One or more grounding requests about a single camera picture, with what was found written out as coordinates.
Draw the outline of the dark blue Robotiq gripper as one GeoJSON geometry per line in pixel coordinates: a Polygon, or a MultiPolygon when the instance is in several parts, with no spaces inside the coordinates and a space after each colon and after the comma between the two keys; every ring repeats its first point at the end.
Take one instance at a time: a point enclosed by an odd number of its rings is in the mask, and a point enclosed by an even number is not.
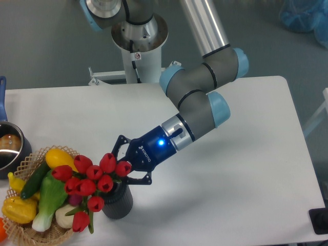
{"type": "Polygon", "coordinates": [[[158,126],[140,138],[133,140],[126,138],[124,135],[119,135],[111,153],[118,162],[128,161],[132,165],[133,171],[147,172],[143,178],[127,177],[125,180],[126,184],[151,185],[151,171],[158,164],[175,155],[176,152],[170,138],[166,135],[163,128],[158,126]],[[119,150],[124,145],[128,145],[127,152],[123,157],[119,158],[119,150]]]}

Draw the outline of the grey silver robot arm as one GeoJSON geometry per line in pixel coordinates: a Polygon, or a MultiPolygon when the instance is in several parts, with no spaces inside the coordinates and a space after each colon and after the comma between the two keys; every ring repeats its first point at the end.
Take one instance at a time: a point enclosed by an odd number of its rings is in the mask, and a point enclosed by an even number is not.
{"type": "Polygon", "coordinates": [[[152,1],[81,1],[90,26],[111,28],[124,63],[122,76],[129,84],[159,83],[177,109],[177,114],[137,139],[120,136],[113,148],[122,145],[132,171],[145,172],[141,179],[128,177],[129,185],[149,185],[154,168],[176,152],[217,128],[230,117],[225,99],[216,91],[244,76],[249,69],[247,56],[232,48],[212,1],[181,1],[203,62],[186,71],[177,62],[161,67],[161,48],[168,37],[165,20],[154,13],[152,1]]]}

